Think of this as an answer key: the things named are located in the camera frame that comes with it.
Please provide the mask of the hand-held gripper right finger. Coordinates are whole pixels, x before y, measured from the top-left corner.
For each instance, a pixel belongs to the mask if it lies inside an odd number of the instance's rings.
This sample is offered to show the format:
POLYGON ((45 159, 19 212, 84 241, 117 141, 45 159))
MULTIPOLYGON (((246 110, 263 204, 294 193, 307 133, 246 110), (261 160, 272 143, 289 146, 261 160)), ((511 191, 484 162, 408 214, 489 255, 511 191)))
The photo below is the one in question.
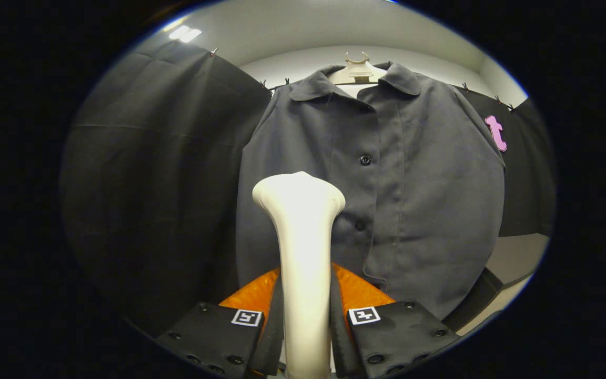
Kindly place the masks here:
POLYGON ((396 301, 337 264, 331 269, 330 338, 337 377, 389 377, 459 340, 418 302, 396 301))

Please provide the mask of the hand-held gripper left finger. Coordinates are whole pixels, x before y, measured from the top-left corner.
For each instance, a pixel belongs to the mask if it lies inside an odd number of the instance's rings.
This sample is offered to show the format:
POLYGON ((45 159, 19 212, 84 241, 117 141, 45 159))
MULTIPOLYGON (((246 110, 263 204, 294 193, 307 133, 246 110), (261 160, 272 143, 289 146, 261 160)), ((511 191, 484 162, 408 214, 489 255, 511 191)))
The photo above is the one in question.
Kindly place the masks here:
POLYGON ((262 274, 220 304, 198 302, 157 341, 221 378, 278 376, 284 342, 280 269, 262 274))

